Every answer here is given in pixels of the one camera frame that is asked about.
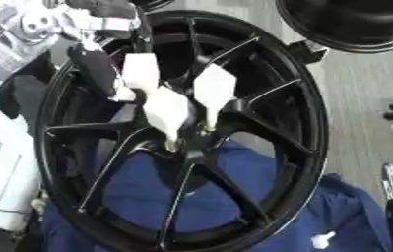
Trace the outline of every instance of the metal bolt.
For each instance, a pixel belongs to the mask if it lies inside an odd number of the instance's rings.
[[[172,141],[172,140],[167,140],[165,142],[165,148],[172,153],[177,152],[177,142]]]

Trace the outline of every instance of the metal bracket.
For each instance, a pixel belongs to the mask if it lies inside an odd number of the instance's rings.
[[[305,65],[322,61],[329,52],[328,47],[310,40],[291,43],[288,49],[299,62]]]

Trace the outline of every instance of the blue cloth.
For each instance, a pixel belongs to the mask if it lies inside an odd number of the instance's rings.
[[[158,178],[153,159],[145,154],[131,157],[108,184],[104,203],[136,224],[159,228],[170,190]],[[262,199],[277,177],[273,158],[259,155],[237,143],[227,143],[218,160],[221,168],[252,199]],[[177,219],[178,231],[195,231],[221,225],[237,217],[238,207],[222,190],[207,184],[185,197]],[[47,252],[104,252],[80,236],[56,209],[46,208],[43,230]],[[326,175],[307,206],[285,229],[249,251],[308,252],[311,237],[330,230],[337,235],[326,251],[393,251],[386,218],[364,191]]]

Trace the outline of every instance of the wheel rim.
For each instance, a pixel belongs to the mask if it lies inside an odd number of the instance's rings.
[[[179,88],[173,83],[188,84],[188,80],[185,80],[183,76],[187,79],[188,77],[194,78],[208,62],[214,59],[217,64],[224,65],[227,69],[231,68],[229,70],[232,72],[234,69],[229,65],[233,65],[236,60],[246,59],[245,61],[251,62],[250,64],[260,72],[266,73],[263,75],[264,92],[248,89],[242,91],[241,87],[246,85],[241,84],[240,74],[237,74],[239,75],[237,92],[244,96],[240,96],[238,101],[232,102],[226,108],[226,113],[222,118],[227,122],[224,125],[229,125],[229,127],[225,127],[225,132],[220,134],[220,139],[225,139],[231,132],[238,130],[251,131],[251,133],[271,140],[275,143],[277,150],[284,153],[278,157],[279,160],[283,160],[284,165],[280,177],[286,177],[289,180],[278,181],[267,197],[256,204],[243,196],[240,190],[234,188],[224,174],[215,169],[206,169],[204,175],[211,181],[218,180],[217,183],[221,184],[223,189],[230,190],[230,195],[240,207],[243,207],[246,214],[251,213],[248,217],[250,220],[248,224],[235,220],[209,230],[174,233],[172,237],[167,228],[160,231],[137,226],[109,209],[98,208],[96,209],[98,211],[90,211],[87,204],[93,200],[85,201],[85,199],[94,199],[94,197],[87,197],[88,194],[83,193],[82,199],[79,198],[76,190],[69,185],[70,180],[64,178],[60,172],[60,169],[63,170],[62,167],[66,166],[66,161],[62,161],[62,158],[57,156],[61,151],[55,146],[65,148],[65,145],[58,141],[58,137],[62,135],[61,138],[64,139],[66,132],[69,132],[67,135],[71,135],[72,130],[76,130],[78,137],[95,135],[114,139],[116,137],[114,126],[133,130],[133,125],[112,123],[59,126],[78,124],[78,122],[69,121],[70,119],[65,116],[66,111],[69,110],[68,103],[72,101],[72,98],[69,98],[71,96],[69,92],[74,90],[73,86],[75,86],[72,81],[78,75],[72,74],[72,65],[67,63],[54,77],[38,118],[35,139],[37,158],[48,193],[58,206],[60,213],[72,225],[98,244],[116,251],[231,251],[249,247],[281,230],[296,216],[312,195],[323,172],[328,131],[326,111],[318,88],[307,70],[291,58],[278,40],[248,23],[221,15],[183,11],[153,14],[150,19],[155,33],[155,51],[160,62],[162,62],[163,50],[169,51],[167,46],[176,46],[179,43],[192,45],[190,46],[192,50],[187,53],[190,61],[200,59],[197,64],[191,65],[189,71],[171,71],[172,74],[169,74],[170,71],[166,69],[166,66],[162,66],[162,73],[165,72],[163,80],[167,80],[166,83],[172,84],[177,90]],[[192,42],[194,40],[199,41],[201,46]],[[109,53],[114,52],[116,60],[121,57],[118,53],[126,52],[124,50],[130,50],[130,48],[127,42],[115,40],[107,41],[105,47]],[[213,48],[217,48],[215,53],[211,52]],[[274,128],[274,125],[261,123],[261,117],[248,113],[246,104],[258,104],[262,96],[277,100],[276,95],[285,93],[296,94],[292,99],[299,106],[298,117],[301,123],[299,122],[297,128],[300,128],[300,140],[287,137],[280,129]],[[161,156],[164,150],[158,142],[151,141],[151,139],[161,138],[163,138],[162,135],[156,130],[142,128],[135,129],[129,140],[136,140],[137,144],[143,142],[145,145],[141,148],[142,150],[140,149],[141,151]],[[133,151],[133,146],[131,148],[127,145],[120,147],[119,150],[125,154]],[[185,180],[188,174],[188,172],[182,172],[182,179]],[[102,174],[102,177],[108,180],[109,175]],[[175,192],[174,198],[179,198],[178,192],[179,190]],[[170,227],[172,220],[173,218],[165,219],[163,227]]]

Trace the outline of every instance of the white clamp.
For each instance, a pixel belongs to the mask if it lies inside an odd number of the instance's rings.
[[[194,97],[207,108],[207,130],[214,131],[221,109],[232,99],[237,77],[211,64],[194,81]]]
[[[160,68],[155,53],[128,53],[125,55],[122,80],[130,89],[150,94],[158,88]]]
[[[167,149],[175,152],[178,130],[189,115],[187,97],[161,86],[147,95],[144,112],[149,124],[166,134]]]

